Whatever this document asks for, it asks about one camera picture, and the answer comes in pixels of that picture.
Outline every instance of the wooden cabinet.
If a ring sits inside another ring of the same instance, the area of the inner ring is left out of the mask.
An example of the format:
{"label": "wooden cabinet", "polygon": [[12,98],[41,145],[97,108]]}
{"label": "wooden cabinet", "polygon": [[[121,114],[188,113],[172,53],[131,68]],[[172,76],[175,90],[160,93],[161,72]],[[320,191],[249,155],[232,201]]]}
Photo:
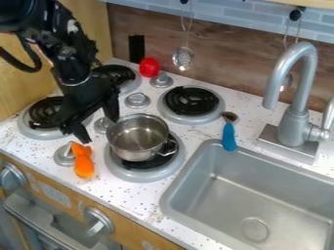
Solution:
{"label": "wooden cabinet", "polygon": [[269,2],[289,4],[295,6],[334,9],[334,0],[266,0]]}
{"label": "wooden cabinet", "polygon": [[[80,222],[84,222],[83,210],[86,207],[94,207],[102,211],[109,217],[114,226],[114,232],[110,235],[110,238],[117,243],[123,245],[128,249],[160,249],[160,250],[176,250],[183,249],[179,245],[167,240],[159,234],[146,229],[139,224],[125,218],[124,216],[104,207],[98,202],[68,188],[65,187],[44,175],[41,175],[28,167],[20,164],[7,156],[2,156],[2,159],[6,162],[11,162],[16,165],[27,177],[27,185],[24,187],[30,193],[38,198],[48,202],[57,209],[65,212],[71,217],[77,219]],[[67,200],[66,205],[59,202],[51,195],[47,195],[43,187],[48,187],[54,193],[61,193]]]}
{"label": "wooden cabinet", "polygon": [[0,231],[3,233],[2,237],[7,238],[7,243],[14,249],[30,250],[28,243],[23,235],[22,228],[19,222],[12,218],[10,215],[6,215],[3,203],[6,198],[6,192],[0,186]]}
{"label": "wooden cabinet", "polygon": [[[98,0],[61,0],[82,24],[90,39],[97,41],[98,59],[102,62],[112,56],[106,3]],[[31,60],[16,36],[0,33],[0,47],[5,48],[23,63]],[[0,121],[20,111],[32,102],[44,98],[55,88],[50,66],[41,56],[43,67],[39,72],[26,73],[6,64],[0,58]]]}

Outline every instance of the metal pot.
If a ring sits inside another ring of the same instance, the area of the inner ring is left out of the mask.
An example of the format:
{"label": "metal pot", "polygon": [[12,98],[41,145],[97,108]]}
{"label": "metal pot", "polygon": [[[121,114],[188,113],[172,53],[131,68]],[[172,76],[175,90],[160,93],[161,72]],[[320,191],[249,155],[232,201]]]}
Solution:
{"label": "metal pot", "polygon": [[168,135],[166,122],[157,116],[144,113],[122,117],[106,130],[112,150],[127,161],[145,161],[156,154],[167,156],[175,153],[176,146],[170,151],[160,152],[168,142]]}

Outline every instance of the pot handle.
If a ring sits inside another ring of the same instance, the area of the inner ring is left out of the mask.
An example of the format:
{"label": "pot handle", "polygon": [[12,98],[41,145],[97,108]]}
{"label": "pot handle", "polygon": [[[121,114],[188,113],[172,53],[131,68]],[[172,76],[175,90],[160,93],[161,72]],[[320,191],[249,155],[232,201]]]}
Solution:
{"label": "pot handle", "polygon": [[161,155],[161,156],[168,156],[168,155],[175,153],[178,150],[178,143],[175,140],[169,139],[167,141],[167,144],[168,143],[172,143],[174,145],[174,148],[171,148],[167,150],[166,152],[157,152],[156,154]]}

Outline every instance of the oven handle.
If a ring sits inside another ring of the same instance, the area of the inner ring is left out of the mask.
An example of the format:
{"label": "oven handle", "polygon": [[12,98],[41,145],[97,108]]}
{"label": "oven handle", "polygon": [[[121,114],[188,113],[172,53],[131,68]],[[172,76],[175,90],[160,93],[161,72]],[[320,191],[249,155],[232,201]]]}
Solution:
{"label": "oven handle", "polygon": [[65,249],[80,250],[108,250],[109,248],[98,242],[93,248],[87,248],[63,232],[51,226],[54,216],[46,210],[30,203],[16,193],[12,193],[4,202],[4,207],[13,217],[38,233],[52,239]]}

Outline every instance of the silver knob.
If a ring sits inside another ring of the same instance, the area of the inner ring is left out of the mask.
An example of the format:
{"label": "silver knob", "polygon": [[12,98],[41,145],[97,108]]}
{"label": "silver knob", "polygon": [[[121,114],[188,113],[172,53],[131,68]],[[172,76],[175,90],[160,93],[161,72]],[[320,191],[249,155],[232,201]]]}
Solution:
{"label": "silver knob", "polygon": [[334,122],[334,97],[331,98],[322,114],[322,129],[330,130]]}
{"label": "silver knob", "polygon": [[125,99],[125,104],[130,108],[143,108],[150,104],[150,98],[143,93],[135,93]]}
{"label": "silver knob", "polygon": [[331,98],[322,114],[321,128],[311,124],[310,132],[307,131],[308,140],[313,142],[322,142],[329,140],[330,130],[334,123],[334,98]]}
{"label": "silver knob", "polygon": [[74,165],[74,155],[71,148],[72,144],[73,142],[69,142],[68,144],[61,146],[56,150],[54,154],[54,160],[58,165],[63,167]]}
{"label": "silver knob", "polygon": [[0,162],[5,169],[0,173],[0,187],[6,192],[12,193],[16,189],[23,187],[26,184],[26,179],[14,164],[9,162]]}
{"label": "silver knob", "polygon": [[105,135],[106,129],[108,126],[110,126],[110,124],[113,124],[113,122],[106,117],[102,117],[96,120],[96,122],[94,123],[95,132],[101,135]]}
{"label": "silver knob", "polygon": [[90,227],[85,235],[92,237],[97,234],[111,234],[114,231],[111,220],[99,209],[88,207],[84,210],[85,223]]}
{"label": "silver knob", "polygon": [[172,86],[173,83],[173,79],[166,72],[160,72],[157,77],[150,79],[150,84],[156,88],[167,88]]}

